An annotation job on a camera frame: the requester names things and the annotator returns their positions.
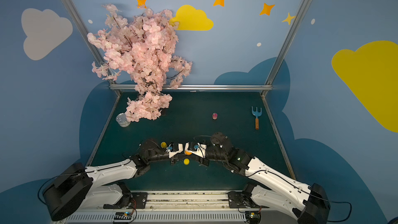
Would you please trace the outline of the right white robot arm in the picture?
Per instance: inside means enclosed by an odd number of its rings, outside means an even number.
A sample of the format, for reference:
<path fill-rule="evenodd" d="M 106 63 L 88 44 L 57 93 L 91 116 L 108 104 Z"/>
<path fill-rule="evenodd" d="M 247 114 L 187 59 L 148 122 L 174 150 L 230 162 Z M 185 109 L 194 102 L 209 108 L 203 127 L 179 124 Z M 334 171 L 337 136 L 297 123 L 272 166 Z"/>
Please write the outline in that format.
<path fill-rule="evenodd" d="M 222 162 L 234 174 L 254 181 L 243 195 L 260 207 L 268 207 L 295 219 L 299 224 L 327 224 L 331 204 L 325 189 L 314 183 L 308 185 L 290 178 L 266 165 L 258 157 L 232 145 L 229 138 L 218 132 L 209 137 L 209 144 L 187 143 L 185 153 L 205 161 Z"/>

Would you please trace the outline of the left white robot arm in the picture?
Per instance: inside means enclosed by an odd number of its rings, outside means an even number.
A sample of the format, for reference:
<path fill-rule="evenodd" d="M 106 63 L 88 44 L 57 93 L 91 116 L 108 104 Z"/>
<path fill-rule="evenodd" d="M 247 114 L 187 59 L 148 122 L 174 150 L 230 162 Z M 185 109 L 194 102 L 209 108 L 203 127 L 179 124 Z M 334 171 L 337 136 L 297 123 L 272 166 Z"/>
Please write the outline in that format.
<path fill-rule="evenodd" d="M 188 144 L 182 143 L 170 143 L 163 147 L 153 140 L 146 140 L 135 154 L 121 162 L 90 167 L 75 163 L 62 174 L 43 183 L 37 197 L 47 207 L 51 220 L 60 221 L 93 198 L 98 198 L 102 186 L 142 176 L 149 171 L 151 162 L 172 159 L 184 154 L 187 147 Z"/>

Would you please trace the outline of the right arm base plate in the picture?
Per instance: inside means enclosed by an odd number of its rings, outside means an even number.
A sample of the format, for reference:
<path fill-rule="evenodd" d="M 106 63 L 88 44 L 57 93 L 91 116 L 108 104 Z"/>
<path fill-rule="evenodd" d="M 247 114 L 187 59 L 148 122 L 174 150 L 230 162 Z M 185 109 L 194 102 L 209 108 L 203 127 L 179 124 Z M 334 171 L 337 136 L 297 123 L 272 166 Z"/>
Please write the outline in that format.
<path fill-rule="evenodd" d="M 227 193 L 229 208 L 268 208 L 260 206 L 251 199 L 251 193 L 230 191 Z"/>

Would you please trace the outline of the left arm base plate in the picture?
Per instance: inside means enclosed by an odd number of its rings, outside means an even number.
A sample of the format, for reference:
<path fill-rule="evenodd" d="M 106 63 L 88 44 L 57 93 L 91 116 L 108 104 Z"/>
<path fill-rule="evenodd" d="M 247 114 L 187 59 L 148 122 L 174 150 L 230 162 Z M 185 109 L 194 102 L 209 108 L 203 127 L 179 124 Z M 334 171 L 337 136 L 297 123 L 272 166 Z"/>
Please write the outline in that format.
<path fill-rule="evenodd" d="M 104 204 L 103 209 L 144 209 L 148 194 L 146 192 L 131 192 L 123 194 L 115 204 Z"/>

